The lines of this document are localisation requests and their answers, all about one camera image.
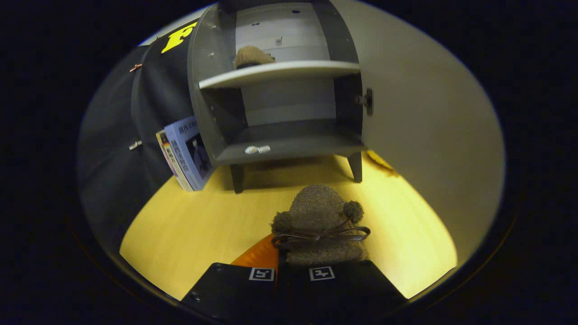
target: ribbon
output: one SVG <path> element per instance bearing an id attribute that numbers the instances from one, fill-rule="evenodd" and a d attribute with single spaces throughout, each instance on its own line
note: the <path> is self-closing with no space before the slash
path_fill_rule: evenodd
<path id="1" fill-rule="evenodd" d="M 348 217 L 343 223 L 334 227 L 330 230 L 320 230 L 320 231 L 307 231 L 307 230 L 294 230 L 288 232 L 281 232 L 277 234 L 273 239 L 271 239 L 271 243 L 273 247 L 276 249 L 285 249 L 288 248 L 287 243 L 315 243 L 325 238 L 331 238 L 336 241 L 352 241 L 352 242 L 359 242 L 367 238 L 371 233 L 368 227 L 355 227 L 349 229 L 339 229 L 341 226 L 345 225 L 349 220 L 351 220 L 353 216 Z M 365 235 L 346 235 L 348 232 L 351 231 L 363 231 Z"/>

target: black cloth backdrop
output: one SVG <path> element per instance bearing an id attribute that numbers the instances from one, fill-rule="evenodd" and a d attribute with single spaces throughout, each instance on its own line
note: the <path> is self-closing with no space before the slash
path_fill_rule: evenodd
<path id="1" fill-rule="evenodd" d="M 120 256 L 121 241 L 138 212 L 172 176 L 156 132 L 194 114 L 187 80 L 192 33 L 161 53 L 171 33 L 194 21 L 131 51 L 86 111 L 77 154 L 80 199 L 95 237 L 113 256 Z M 129 150 L 138 140 L 142 145 Z"/>

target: book cover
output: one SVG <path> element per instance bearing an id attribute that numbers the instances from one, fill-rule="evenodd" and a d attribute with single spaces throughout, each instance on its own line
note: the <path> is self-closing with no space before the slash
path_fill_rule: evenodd
<path id="1" fill-rule="evenodd" d="M 179 166 L 179 163 L 177 162 L 175 155 L 173 154 L 173 150 L 171 149 L 171 145 L 169 144 L 169 139 L 166 137 L 165 130 L 157 132 L 157 140 L 158 144 L 161 146 L 162 154 L 165 156 L 166 162 L 171 168 L 171 171 L 173 172 L 173 175 L 177 179 L 177 182 L 179 182 L 179 185 L 181 185 L 183 190 L 192 192 L 193 189 L 191 185 L 188 183 L 187 178 L 184 176 L 183 171 Z"/>
<path id="2" fill-rule="evenodd" d="M 202 190 L 215 170 L 194 116 L 165 127 L 167 138 L 183 173 L 195 190 Z"/>

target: yellow floor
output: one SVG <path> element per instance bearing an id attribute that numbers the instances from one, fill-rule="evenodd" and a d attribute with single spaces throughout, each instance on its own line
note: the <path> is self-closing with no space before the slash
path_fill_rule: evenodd
<path id="1" fill-rule="evenodd" d="M 228 167 L 218 167 L 205 189 L 193 193 L 172 177 L 132 222 L 120 254 L 181 300 L 210 264 L 229 264 L 270 234 L 276 212 L 288 210 L 311 184 L 326 184 L 344 200 L 361 203 L 360 225 L 371 229 L 365 241 L 370 259 L 406 298 L 456 266 L 453 241 L 429 205 L 403 177 L 366 154 L 359 184 L 340 156 L 251 165 L 241 194 L 233 191 Z"/>

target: plush bear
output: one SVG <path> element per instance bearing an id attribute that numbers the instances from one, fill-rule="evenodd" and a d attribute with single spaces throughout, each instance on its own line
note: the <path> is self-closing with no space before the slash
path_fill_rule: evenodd
<path id="1" fill-rule="evenodd" d="M 237 52 L 237 56 L 235 57 L 235 69 L 274 62 L 274 58 L 261 51 L 259 48 L 254 46 L 245 46 Z"/>
<path id="2" fill-rule="evenodd" d="M 344 202 L 334 189 L 308 186 L 297 194 L 289 211 L 273 219 L 272 242 L 287 250 L 286 263 L 296 267 L 365 260 L 368 254 L 362 241 L 370 231 L 355 227 L 363 214 L 358 202 Z"/>

